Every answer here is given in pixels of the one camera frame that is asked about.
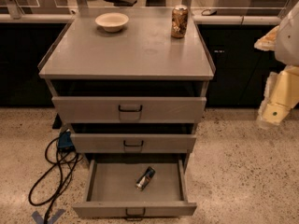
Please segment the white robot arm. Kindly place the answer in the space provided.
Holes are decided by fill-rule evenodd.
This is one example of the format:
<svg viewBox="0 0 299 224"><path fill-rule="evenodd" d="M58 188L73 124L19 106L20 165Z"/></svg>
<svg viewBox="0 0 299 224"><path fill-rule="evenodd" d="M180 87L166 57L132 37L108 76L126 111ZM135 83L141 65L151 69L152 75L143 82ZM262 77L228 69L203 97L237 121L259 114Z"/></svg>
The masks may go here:
<svg viewBox="0 0 299 224"><path fill-rule="evenodd" d="M299 104L299 2L254 48L273 51L276 60L285 64L279 74L270 73L258 110L258 125L269 129L278 126Z"/></svg>

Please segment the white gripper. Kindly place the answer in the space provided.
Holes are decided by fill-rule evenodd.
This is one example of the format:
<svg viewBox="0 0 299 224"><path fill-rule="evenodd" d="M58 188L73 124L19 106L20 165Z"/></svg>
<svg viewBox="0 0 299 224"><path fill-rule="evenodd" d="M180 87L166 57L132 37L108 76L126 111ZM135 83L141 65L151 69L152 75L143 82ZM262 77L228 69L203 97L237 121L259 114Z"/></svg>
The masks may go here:
<svg viewBox="0 0 299 224"><path fill-rule="evenodd" d="M278 28L279 26L274 27L259 38L254 48L274 51ZM266 80L263 96L256 122L260 128L268 130L278 126L288 116L290 109L299 103L299 67L287 65L279 74L271 72Z"/></svg>

